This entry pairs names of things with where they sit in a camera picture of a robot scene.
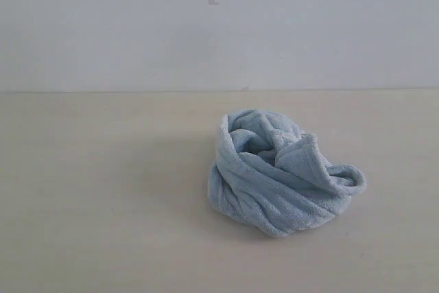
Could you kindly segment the light blue fluffy towel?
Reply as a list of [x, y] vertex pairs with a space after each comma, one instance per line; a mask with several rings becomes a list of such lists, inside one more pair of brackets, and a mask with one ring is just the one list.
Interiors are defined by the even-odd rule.
[[245, 109], [224, 115], [207, 181], [219, 213], [272, 237], [318, 228], [366, 188], [352, 165], [333, 165], [318, 138], [287, 116]]

